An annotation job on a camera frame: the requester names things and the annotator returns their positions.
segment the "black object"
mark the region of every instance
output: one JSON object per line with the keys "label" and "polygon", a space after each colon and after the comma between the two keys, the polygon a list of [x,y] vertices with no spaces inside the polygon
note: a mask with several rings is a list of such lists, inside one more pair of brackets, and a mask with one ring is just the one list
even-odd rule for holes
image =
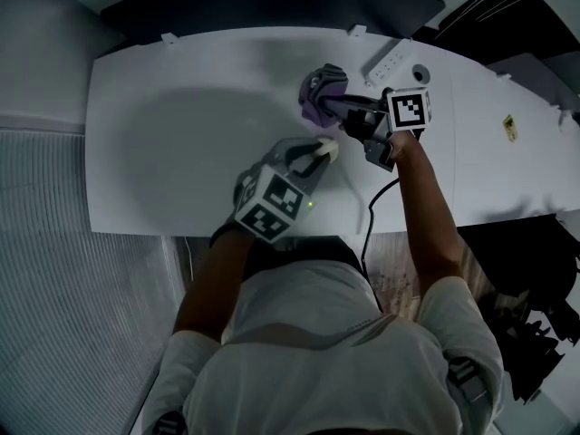
{"label": "black object", "polygon": [[415,78],[415,81],[417,81],[418,83],[422,83],[423,85],[427,85],[430,80],[431,80],[431,75],[429,73],[429,70],[423,66],[422,64],[415,64],[413,66],[413,77]]}
{"label": "black object", "polygon": [[362,247],[362,253],[361,253],[361,264],[362,264],[362,270],[364,271],[364,276],[368,279],[369,278],[369,273],[366,269],[366,249],[369,246],[369,239],[371,238],[371,233],[372,233],[372,226],[374,225],[374,211],[372,210],[372,207],[374,206],[374,204],[377,202],[377,200],[382,197],[382,195],[390,188],[394,187],[395,185],[397,185],[399,183],[399,178],[393,179],[391,182],[389,182],[387,185],[385,185],[383,188],[381,188],[381,190],[379,190],[379,192],[374,196],[374,198],[371,200],[371,203],[369,203],[369,213],[371,215],[371,219],[369,220],[369,228],[366,231],[366,237],[364,238],[364,246]]}
{"label": "black object", "polygon": [[555,351],[558,340],[545,337],[539,323],[526,324],[529,311],[545,313],[560,340],[576,344],[580,339],[580,317],[566,302],[576,279],[580,242],[554,215],[458,231],[500,293],[519,296],[529,291],[521,312],[498,313],[489,302],[480,303],[512,376],[514,398],[528,401],[562,359]]}
{"label": "black object", "polygon": [[543,59],[580,48],[544,0],[468,0],[440,23],[438,32],[423,28],[413,39],[482,64],[521,53]]}
{"label": "black object", "polygon": [[177,37],[226,29],[306,26],[411,37],[439,13],[442,0],[124,0],[105,8],[102,20],[134,44],[165,33]]}
{"label": "black object", "polygon": [[546,337],[549,328],[540,329],[539,321],[526,324],[528,308],[497,311],[493,309],[494,299],[484,298],[479,308],[498,341],[504,369],[511,376],[514,400],[532,401],[542,381],[563,357],[556,352],[558,340]]}

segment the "person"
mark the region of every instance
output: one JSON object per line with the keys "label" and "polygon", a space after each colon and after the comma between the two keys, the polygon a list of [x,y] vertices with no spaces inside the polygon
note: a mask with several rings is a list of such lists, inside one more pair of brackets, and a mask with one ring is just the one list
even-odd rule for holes
{"label": "person", "polygon": [[144,433],[487,430],[501,403],[498,345],[461,279],[462,243],[427,155],[407,131],[391,143],[416,323],[381,312],[346,246],[313,238],[280,258],[241,227],[218,231],[179,309]]}

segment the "floor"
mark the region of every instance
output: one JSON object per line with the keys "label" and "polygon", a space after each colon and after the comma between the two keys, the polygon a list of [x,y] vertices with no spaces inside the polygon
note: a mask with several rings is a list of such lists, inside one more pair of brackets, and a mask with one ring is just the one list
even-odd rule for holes
{"label": "floor", "polygon": [[[343,237],[343,240],[360,257],[363,251],[364,236]],[[208,238],[188,237],[187,241],[191,262],[188,260],[189,253],[186,252],[184,277],[190,280],[192,275],[189,271],[189,264],[192,266],[193,275],[195,275],[208,252]],[[411,320],[414,319],[421,298],[417,272],[409,251],[407,233],[371,235],[366,254],[366,265],[372,288],[382,303],[383,310],[391,311]],[[469,290],[476,301],[494,291],[493,286],[481,270],[478,260],[467,245],[465,245],[461,267]],[[511,307],[520,301],[521,298],[499,295],[496,306]]]}

